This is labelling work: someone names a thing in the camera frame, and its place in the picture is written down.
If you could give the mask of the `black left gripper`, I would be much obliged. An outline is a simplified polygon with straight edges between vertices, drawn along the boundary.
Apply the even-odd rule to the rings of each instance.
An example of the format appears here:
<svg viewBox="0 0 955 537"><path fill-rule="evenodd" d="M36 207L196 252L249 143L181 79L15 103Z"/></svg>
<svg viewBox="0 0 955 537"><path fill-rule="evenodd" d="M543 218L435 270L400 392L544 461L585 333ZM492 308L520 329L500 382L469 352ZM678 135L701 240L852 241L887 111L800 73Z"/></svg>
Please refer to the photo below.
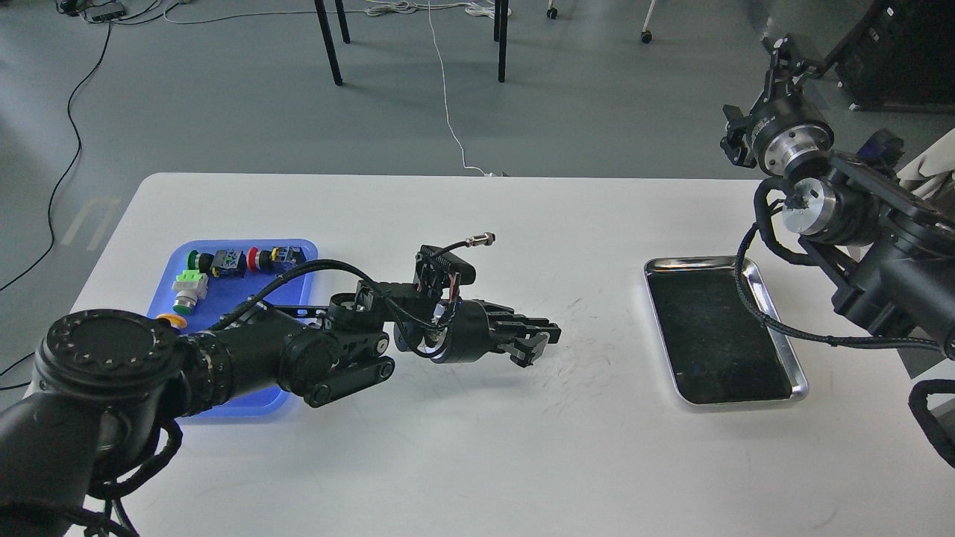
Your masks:
<svg viewBox="0 0 955 537"><path fill-rule="evenodd" d="M497 334L491 339L491 330ZM431 357L437 364L478 361L484 354L507 354L521 368L532 366L548 344L557 344L562 329L552 320L528 317L513 308L481 301L464 301L445 334L444 351Z"/></svg>

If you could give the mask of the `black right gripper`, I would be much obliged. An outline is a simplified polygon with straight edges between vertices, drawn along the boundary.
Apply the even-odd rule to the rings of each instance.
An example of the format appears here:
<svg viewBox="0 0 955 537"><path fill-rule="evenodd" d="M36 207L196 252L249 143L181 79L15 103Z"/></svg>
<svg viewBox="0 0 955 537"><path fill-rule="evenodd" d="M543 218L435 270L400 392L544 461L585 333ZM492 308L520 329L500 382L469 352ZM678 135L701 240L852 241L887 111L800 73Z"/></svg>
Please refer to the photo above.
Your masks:
<svg viewBox="0 0 955 537"><path fill-rule="evenodd" d="M803 78L821 78L829 70L824 54L804 34L777 40L764 35L761 44L770 54L761 101L750 115L736 105L722 106L727 123L720 149L734 166L758 165L775 177L818 176L827 169L832 128L814 104L795 93Z"/></svg>

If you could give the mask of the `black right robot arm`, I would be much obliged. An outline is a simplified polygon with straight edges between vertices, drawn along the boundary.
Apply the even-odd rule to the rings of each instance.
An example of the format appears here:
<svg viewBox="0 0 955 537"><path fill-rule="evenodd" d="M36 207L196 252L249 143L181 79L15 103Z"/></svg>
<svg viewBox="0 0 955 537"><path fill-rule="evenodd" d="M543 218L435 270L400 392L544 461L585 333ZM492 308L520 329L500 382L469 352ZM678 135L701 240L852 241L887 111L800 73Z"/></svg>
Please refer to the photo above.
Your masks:
<svg viewBox="0 0 955 537"><path fill-rule="evenodd" d="M764 38L768 68L749 113L726 104L727 159L760 168L754 223L734 260L736 288L755 237L779 259L816 266L835 284L836 314L864 337L802 332L746 310L784 336L852 349L925 349L953 358L953 219L904 189L895 174L903 140L881 129L857 152L835 151L833 130L803 85L827 71L794 34Z"/></svg>

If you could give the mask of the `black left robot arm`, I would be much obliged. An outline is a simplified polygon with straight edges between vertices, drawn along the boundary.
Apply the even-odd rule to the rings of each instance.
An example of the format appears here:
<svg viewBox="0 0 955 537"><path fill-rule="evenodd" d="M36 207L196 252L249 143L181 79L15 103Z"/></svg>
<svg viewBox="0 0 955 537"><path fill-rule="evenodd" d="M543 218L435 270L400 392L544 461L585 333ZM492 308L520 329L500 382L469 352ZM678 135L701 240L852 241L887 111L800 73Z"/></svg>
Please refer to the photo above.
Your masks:
<svg viewBox="0 0 955 537"><path fill-rule="evenodd" d="M2 412L2 534L133 536L122 498L176 455L179 418L269 386L313 408L342 400L391 377L391 345L437 364L507 354L533 365L557 324L460 296L475 270L456 250L494 238L423 245L409 283L308 261L192 334L127 310L55 321L28 394Z"/></svg>

